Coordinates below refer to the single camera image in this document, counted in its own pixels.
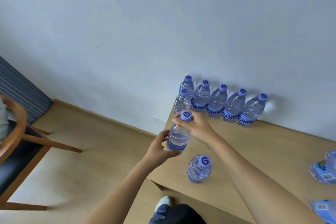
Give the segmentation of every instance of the shoe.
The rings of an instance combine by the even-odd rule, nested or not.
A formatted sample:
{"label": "shoe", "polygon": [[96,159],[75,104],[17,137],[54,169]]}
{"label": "shoe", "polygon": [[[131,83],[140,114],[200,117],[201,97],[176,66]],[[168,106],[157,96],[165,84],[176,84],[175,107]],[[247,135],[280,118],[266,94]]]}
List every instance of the shoe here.
{"label": "shoe", "polygon": [[160,205],[169,205],[171,207],[172,202],[171,202],[170,197],[165,196],[161,198],[155,207],[155,211],[157,211]]}

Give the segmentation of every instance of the purple bottle cap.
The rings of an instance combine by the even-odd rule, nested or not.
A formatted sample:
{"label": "purple bottle cap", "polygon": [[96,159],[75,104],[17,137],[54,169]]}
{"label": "purple bottle cap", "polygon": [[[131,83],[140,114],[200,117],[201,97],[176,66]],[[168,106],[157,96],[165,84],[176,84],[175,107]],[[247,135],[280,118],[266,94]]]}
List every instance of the purple bottle cap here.
{"label": "purple bottle cap", "polygon": [[180,89],[180,95],[183,97],[186,97],[188,95],[188,90],[187,89]]}
{"label": "purple bottle cap", "polygon": [[202,83],[201,83],[202,87],[209,87],[210,83],[208,80],[204,80]]}
{"label": "purple bottle cap", "polygon": [[261,102],[266,102],[268,100],[268,96],[265,93],[260,93],[258,95],[258,100]]}
{"label": "purple bottle cap", "polygon": [[211,160],[208,156],[200,156],[198,163],[201,167],[211,166]]}
{"label": "purple bottle cap", "polygon": [[181,113],[181,120],[183,120],[185,122],[191,122],[191,118],[192,118],[191,112],[183,111]]}
{"label": "purple bottle cap", "polygon": [[239,96],[244,97],[244,96],[246,96],[247,91],[243,88],[240,88],[237,93],[238,93]]}
{"label": "purple bottle cap", "polygon": [[193,81],[193,77],[191,76],[191,75],[186,75],[185,77],[184,77],[184,81],[185,82],[192,82]]}
{"label": "purple bottle cap", "polygon": [[225,91],[228,90],[228,87],[227,87],[225,84],[221,84],[221,85],[218,87],[218,89],[219,89],[220,91],[222,91],[222,92],[225,92]]}

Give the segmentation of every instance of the hand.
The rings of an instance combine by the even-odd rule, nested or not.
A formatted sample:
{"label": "hand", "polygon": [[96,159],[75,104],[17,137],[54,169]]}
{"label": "hand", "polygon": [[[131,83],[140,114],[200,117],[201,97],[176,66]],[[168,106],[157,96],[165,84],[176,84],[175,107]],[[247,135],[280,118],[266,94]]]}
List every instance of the hand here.
{"label": "hand", "polygon": [[153,165],[153,169],[162,165],[168,158],[176,157],[181,154],[181,150],[165,151],[162,143],[167,141],[169,129],[161,131],[157,138],[150,144],[144,160],[148,161],[149,165]]}
{"label": "hand", "polygon": [[213,130],[210,124],[203,118],[202,114],[199,112],[191,111],[192,119],[191,122],[185,122],[183,120],[177,120],[178,117],[181,116],[181,112],[177,113],[173,119],[173,122],[190,131],[191,135],[196,137],[202,143],[209,146],[210,141],[214,136],[218,136],[218,134]]}

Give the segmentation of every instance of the plastic water bottle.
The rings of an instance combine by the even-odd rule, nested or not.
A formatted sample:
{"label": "plastic water bottle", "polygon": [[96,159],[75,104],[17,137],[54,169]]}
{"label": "plastic water bottle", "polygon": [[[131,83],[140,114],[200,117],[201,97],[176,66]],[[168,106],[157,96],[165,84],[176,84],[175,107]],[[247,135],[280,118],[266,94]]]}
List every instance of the plastic water bottle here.
{"label": "plastic water bottle", "polygon": [[211,161],[207,156],[197,155],[187,168],[188,178],[193,183],[201,183],[209,177],[211,173]]}
{"label": "plastic water bottle", "polygon": [[222,111],[222,120],[225,122],[234,122],[236,116],[242,111],[245,105],[245,96],[247,91],[239,89],[236,93],[229,96]]}
{"label": "plastic water bottle", "polygon": [[[181,116],[178,118],[184,120],[185,122],[191,122],[191,112],[183,111]],[[185,128],[179,127],[174,123],[170,127],[170,132],[167,139],[167,149],[172,150],[181,150],[187,146],[188,140],[190,138],[190,132]]]}
{"label": "plastic water bottle", "polygon": [[194,84],[193,84],[193,78],[191,75],[186,75],[184,77],[184,81],[180,85],[180,89],[187,89],[188,96],[190,99],[193,98],[194,95]]}
{"label": "plastic water bottle", "polygon": [[324,222],[336,224],[336,201],[319,200],[311,203],[311,208]]}
{"label": "plastic water bottle", "polygon": [[268,96],[264,93],[246,102],[242,112],[236,117],[239,126],[248,127],[264,111]]}
{"label": "plastic water bottle", "polygon": [[180,89],[180,93],[175,99],[175,110],[174,113],[177,114],[180,111],[190,109],[191,99],[188,96],[187,89]]}
{"label": "plastic water bottle", "polygon": [[217,117],[222,112],[228,93],[228,87],[221,84],[218,89],[214,90],[209,98],[207,113],[210,117]]}
{"label": "plastic water bottle", "polygon": [[310,165],[310,174],[324,184],[336,184],[336,150],[325,153],[325,160]]}
{"label": "plastic water bottle", "polygon": [[195,90],[192,98],[191,106],[197,112],[203,112],[208,105],[210,97],[210,83],[204,80]]}

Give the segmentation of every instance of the baseboard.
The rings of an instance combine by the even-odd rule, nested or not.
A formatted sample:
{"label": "baseboard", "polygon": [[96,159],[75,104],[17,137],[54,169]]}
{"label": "baseboard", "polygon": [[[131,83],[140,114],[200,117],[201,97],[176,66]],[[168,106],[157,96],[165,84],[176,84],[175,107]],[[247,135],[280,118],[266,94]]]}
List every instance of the baseboard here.
{"label": "baseboard", "polygon": [[148,132],[148,131],[145,131],[145,130],[142,130],[142,129],[133,127],[133,126],[131,126],[131,125],[128,125],[128,124],[122,123],[122,122],[120,122],[120,121],[117,121],[117,120],[108,118],[108,117],[103,116],[103,115],[100,115],[100,114],[98,114],[98,113],[88,111],[88,110],[86,110],[86,109],[83,109],[83,108],[78,107],[78,106],[76,106],[76,105],[73,105],[73,104],[64,102],[64,101],[62,101],[62,100],[59,100],[59,99],[55,99],[55,98],[54,98],[52,101],[53,101],[53,102],[63,103],[63,104],[65,104],[65,105],[71,106],[71,107],[76,108],[76,109],[78,109],[78,110],[81,110],[81,111],[90,113],[90,114],[92,114],[92,115],[94,115],[94,116],[98,116],[98,117],[103,118],[103,119],[105,119],[105,120],[109,120],[109,121],[111,121],[111,122],[117,123],[117,124],[122,125],[122,126],[124,126],[124,127],[127,127],[127,128],[131,128],[131,129],[137,130],[137,131],[140,132],[140,133],[144,133],[144,134],[149,135],[149,136],[152,136],[152,137],[157,137],[156,134],[153,134],[153,133],[151,133],[151,132]]}

